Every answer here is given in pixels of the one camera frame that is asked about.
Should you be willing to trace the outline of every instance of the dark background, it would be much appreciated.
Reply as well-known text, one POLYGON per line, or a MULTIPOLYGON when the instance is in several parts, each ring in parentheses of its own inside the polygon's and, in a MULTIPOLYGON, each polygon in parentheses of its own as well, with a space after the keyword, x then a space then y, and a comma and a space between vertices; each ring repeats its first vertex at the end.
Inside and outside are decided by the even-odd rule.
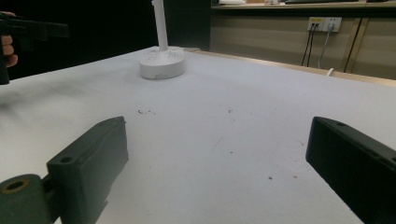
MULTIPOLYGON (((209 50, 210 0, 164 0, 171 46, 209 50)), ((0 0, 1 11, 32 21, 65 23, 70 38, 35 41, 34 51, 21 51, 9 78, 28 77, 158 46, 150 0, 0 0)))

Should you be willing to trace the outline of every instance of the white table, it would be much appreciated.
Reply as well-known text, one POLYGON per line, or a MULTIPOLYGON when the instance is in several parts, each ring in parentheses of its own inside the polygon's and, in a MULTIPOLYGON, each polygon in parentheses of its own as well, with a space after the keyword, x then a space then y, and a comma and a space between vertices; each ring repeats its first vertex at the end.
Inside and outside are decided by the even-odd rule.
POLYGON ((98 223, 361 223, 305 161, 314 116, 396 148, 396 89, 186 53, 146 80, 150 49, 0 86, 0 181, 44 177, 94 124, 124 116, 130 160, 98 223))

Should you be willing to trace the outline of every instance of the white lamp base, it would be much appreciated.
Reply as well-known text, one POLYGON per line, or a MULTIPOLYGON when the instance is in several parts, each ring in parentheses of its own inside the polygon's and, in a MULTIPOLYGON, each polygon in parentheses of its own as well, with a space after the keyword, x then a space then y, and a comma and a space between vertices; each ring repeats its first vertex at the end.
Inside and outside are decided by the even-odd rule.
POLYGON ((155 50, 140 59, 140 73, 149 79, 178 77, 186 71, 184 50, 169 47, 168 50, 155 50))

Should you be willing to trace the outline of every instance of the electrical outlet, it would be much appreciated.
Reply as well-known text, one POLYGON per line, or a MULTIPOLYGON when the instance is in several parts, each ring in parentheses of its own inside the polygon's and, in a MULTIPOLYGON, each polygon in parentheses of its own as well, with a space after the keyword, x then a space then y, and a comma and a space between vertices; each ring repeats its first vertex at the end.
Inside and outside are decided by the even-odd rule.
POLYGON ((315 31, 322 31, 323 30, 323 23, 324 23, 324 18, 323 17, 310 17, 309 22, 308 22, 308 28, 307 30, 312 29, 312 24, 317 24, 317 29, 315 31))
POLYGON ((338 32, 341 25, 341 17, 326 17, 324 18, 324 23, 321 31, 328 32, 331 24, 334 24, 334 28, 332 28, 332 32, 338 32))

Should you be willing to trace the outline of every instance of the white stand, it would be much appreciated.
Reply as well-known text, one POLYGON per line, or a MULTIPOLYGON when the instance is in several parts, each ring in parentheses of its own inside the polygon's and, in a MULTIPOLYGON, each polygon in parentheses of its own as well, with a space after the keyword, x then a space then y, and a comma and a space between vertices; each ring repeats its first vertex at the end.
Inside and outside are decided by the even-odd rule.
POLYGON ((149 79, 180 76, 186 71, 184 50, 178 47, 168 48, 163 0, 153 0, 152 5, 154 5, 160 49, 154 50, 140 59, 141 75, 149 79))

